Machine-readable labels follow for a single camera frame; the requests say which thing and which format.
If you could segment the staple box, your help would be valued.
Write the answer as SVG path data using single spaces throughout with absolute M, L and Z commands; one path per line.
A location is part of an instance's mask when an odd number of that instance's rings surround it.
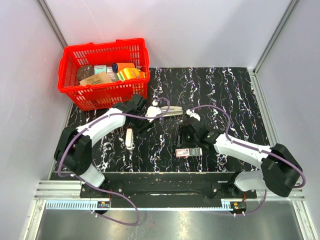
M 202 155 L 203 155 L 203 151 L 200 147 L 180 148 L 175 150 L 175 156 L 177 158 L 200 157 Z

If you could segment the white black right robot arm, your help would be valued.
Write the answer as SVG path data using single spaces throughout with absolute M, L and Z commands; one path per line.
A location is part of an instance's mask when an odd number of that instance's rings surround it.
M 290 195 L 303 170 L 286 146 L 258 145 L 227 136 L 218 129 L 209 129 L 194 117 L 187 118 L 178 129 L 177 145 L 226 155 L 257 168 L 256 171 L 235 173 L 228 182 L 227 192 L 239 198 L 249 190 L 270 190 L 286 198 Z

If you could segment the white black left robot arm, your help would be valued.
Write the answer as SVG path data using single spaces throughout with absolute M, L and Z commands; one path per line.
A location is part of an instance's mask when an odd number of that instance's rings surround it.
M 98 198 L 107 195 L 106 177 L 92 163 L 92 148 L 104 136 L 132 122 L 137 127 L 148 124 L 142 119 L 146 114 L 147 100 L 134 94 L 129 101 L 114 104 L 107 112 L 95 120 L 79 126 L 65 127 L 54 152 L 58 168 L 66 167 L 84 182 L 91 185 L 91 192 Z

